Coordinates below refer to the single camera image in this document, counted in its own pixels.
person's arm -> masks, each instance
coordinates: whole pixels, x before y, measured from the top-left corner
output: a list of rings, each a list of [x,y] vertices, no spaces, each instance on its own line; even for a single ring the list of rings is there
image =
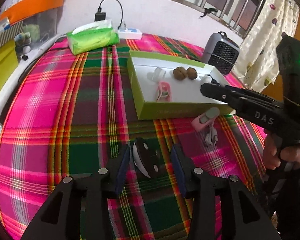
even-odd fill
[[[263,153],[266,168],[274,170],[280,166],[276,152],[274,140],[267,135]],[[280,157],[295,165],[293,177],[286,180],[275,202],[277,230],[283,240],[300,240],[300,145],[283,149]]]

curtain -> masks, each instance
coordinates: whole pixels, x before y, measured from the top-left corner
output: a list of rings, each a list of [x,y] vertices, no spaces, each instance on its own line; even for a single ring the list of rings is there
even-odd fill
[[[240,46],[233,68],[248,89],[261,92],[279,74],[276,47],[284,35],[294,36],[299,7],[294,0],[266,0],[258,19]]]

gray fan heater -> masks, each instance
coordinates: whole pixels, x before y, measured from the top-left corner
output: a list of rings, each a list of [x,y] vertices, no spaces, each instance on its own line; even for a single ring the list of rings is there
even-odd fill
[[[239,52],[239,46],[225,32],[213,33],[203,51],[201,62],[215,66],[221,74],[228,75]]]

pink device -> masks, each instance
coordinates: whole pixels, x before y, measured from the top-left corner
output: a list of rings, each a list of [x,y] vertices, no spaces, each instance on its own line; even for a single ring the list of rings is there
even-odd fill
[[[218,117],[219,114],[219,108],[212,107],[207,112],[199,115],[196,119],[194,119],[191,124],[197,132],[200,132],[210,124],[213,124],[214,120]]]
[[[170,84],[164,81],[159,81],[157,88],[156,101],[171,101]]]

plaid tablecloth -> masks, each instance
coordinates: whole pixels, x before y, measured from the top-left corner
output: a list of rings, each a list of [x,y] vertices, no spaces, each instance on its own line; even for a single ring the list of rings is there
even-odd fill
[[[126,68],[130,49],[191,59],[202,55],[199,47],[155,35],[77,56],[62,41],[21,85],[0,139],[0,215],[14,239],[20,239],[62,177],[98,171],[118,154],[120,142],[131,145],[136,137],[161,149],[161,176],[146,178],[131,158],[120,198],[108,201],[116,239],[186,239],[193,200],[179,193],[169,156],[173,143],[181,143],[210,174],[236,174],[253,193],[260,190],[264,133],[257,126],[221,116],[215,124],[219,141],[206,147],[191,126],[193,118],[138,121]],[[240,85],[232,75],[227,79]],[[220,208],[217,203],[216,231]]]

